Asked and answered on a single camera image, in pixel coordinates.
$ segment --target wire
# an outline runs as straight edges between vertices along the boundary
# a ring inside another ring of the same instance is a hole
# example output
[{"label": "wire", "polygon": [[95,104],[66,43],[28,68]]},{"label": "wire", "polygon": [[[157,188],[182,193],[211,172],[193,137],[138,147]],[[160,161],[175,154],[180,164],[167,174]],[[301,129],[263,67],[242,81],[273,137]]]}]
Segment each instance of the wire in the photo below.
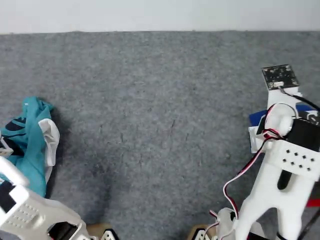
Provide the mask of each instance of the wire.
[{"label": "wire", "polygon": [[216,221],[215,223],[209,225],[205,230],[204,230],[204,234],[203,234],[203,238],[202,240],[205,240],[206,239],[206,235],[207,235],[207,232],[209,231],[209,229],[215,227],[215,226],[218,226],[219,225],[219,221]]},{"label": "wire", "polygon": [[308,99],[302,97],[302,96],[297,96],[297,95],[294,95],[294,94],[291,94],[291,93],[288,93],[284,90],[284,88],[282,86],[279,86],[278,87],[280,89],[280,91],[285,94],[285,95],[288,95],[288,96],[291,96],[291,97],[294,97],[295,99],[298,99],[300,100],[301,102],[304,102],[308,105],[310,105],[311,107],[313,107],[314,109],[316,109],[318,112],[320,112],[320,107],[318,105],[316,105],[315,103],[313,103],[312,101],[309,101]]},{"label": "wire", "polygon": [[272,140],[279,140],[280,138],[274,137],[274,136],[269,136],[269,137],[267,137],[267,138],[263,141],[263,143],[262,143],[261,147],[259,148],[259,150],[258,150],[258,151],[253,155],[253,157],[250,159],[250,161],[238,172],[237,175],[235,175],[234,178],[232,178],[232,179],[230,179],[229,181],[227,181],[227,182],[224,184],[224,186],[223,186],[223,189],[222,189],[223,194],[224,194],[224,196],[226,197],[226,199],[230,202],[230,204],[231,204],[231,206],[232,206],[232,208],[233,208],[233,211],[234,211],[234,213],[235,213],[235,219],[239,219],[239,210],[238,210],[238,207],[237,207],[237,205],[236,205],[235,200],[228,195],[228,193],[227,193],[227,187],[228,187],[228,185],[229,185],[230,183],[232,183],[233,181],[235,181],[235,180],[237,180],[238,178],[240,178],[243,174],[245,174],[245,173],[251,168],[251,166],[256,162],[256,160],[258,159],[259,155],[261,154],[265,143],[266,143],[267,141],[271,140],[271,139],[272,139]]},{"label": "wire", "polygon": [[220,240],[223,240],[225,237],[228,237],[233,231],[234,231],[234,229],[231,228],[231,230],[230,230],[227,234],[223,235],[223,236],[220,238]]},{"label": "wire", "polygon": [[317,221],[317,219],[319,217],[320,217],[320,207],[319,207],[318,211],[316,211],[316,213],[313,215],[311,220],[304,227],[304,229],[301,231],[297,240],[302,240],[306,236],[306,234],[309,232],[310,228],[315,224],[315,222]]},{"label": "wire", "polygon": [[209,214],[218,219],[218,214],[215,211],[209,210]]},{"label": "wire", "polygon": [[286,104],[286,103],[284,103],[284,102],[277,102],[277,103],[271,105],[271,106],[269,107],[269,109],[267,110],[266,115],[265,115],[264,124],[267,123],[267,119],[268,119],[268,116],[270,115],[271,111],[274,110],[275,107],[278,106],[278,105],[285,105],[285,106],[289,107],[289,108],[294,112],[295,118],[296,118],[296,119],[298,118],[299,113],[298,113],[297,109],[294,109],[292,106],[290,106],[289,104]]}]

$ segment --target white fabric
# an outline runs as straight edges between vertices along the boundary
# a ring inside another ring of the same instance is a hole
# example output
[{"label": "white fabric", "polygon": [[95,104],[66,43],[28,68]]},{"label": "white fabric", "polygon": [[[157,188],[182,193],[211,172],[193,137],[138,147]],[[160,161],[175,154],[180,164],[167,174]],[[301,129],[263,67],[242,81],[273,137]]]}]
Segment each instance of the white fabric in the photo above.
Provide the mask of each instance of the white fabric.
[{"label": "white fabric", "polygon": [[48,182],[52,173],[52,167],[56,165],[56,152],[60,140],[59,130],[49,118],[38,122],[46,144],[45,147],[45,181]]}]

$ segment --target gray carpet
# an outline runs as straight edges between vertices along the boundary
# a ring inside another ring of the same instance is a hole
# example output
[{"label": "gray carpet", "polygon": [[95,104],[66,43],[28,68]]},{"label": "gray carpet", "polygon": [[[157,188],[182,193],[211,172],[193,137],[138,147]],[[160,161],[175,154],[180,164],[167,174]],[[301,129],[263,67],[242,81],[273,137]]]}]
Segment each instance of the gray carpet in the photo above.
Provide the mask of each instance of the gray carpet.
[{"label": "gray carpet", "polygon": [[[260,67],[292,64],[319,103],[319,49],[320,32],[0,35],[0,124],[26,96],[52,103],[61,144],[48,195],[121,240],[184,240],[229,207],[222,186],[251,156],[248,115],[267,104]],[[239,205],[258,170],[230,186]],[[275,211],[261,221],[274,236]]]}]

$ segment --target teal fabric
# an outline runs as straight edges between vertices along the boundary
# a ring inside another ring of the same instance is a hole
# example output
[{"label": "teal fabric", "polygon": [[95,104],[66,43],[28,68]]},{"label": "teal fabric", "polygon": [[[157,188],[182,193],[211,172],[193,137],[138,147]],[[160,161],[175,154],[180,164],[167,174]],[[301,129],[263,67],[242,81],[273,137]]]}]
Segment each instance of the teal fabric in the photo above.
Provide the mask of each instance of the teal fabric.
[{"label": "teal fabric", "polygon": [[21,115],[1,128],[4,140],[14,145],[14,152],[8,159],[29,179],[29,188],[42,197],[46,195],[47,187],[46,143],[38,122],[51,119],[52,109],[51,104],[35,96],[27,97],[23,101]]}]

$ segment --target circuit board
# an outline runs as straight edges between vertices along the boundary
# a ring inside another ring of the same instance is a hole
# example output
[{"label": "circuit board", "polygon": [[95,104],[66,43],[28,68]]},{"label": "circuit board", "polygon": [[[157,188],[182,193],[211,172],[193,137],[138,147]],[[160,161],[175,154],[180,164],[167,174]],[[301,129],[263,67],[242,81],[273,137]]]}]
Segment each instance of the circuit board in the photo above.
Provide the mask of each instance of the circuit board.
[{"label": "circuit board", "polygon": [[299,83],[290,64],[263,67],[262,74],[268,90],[276,90],[279,87],[298,87]]}]

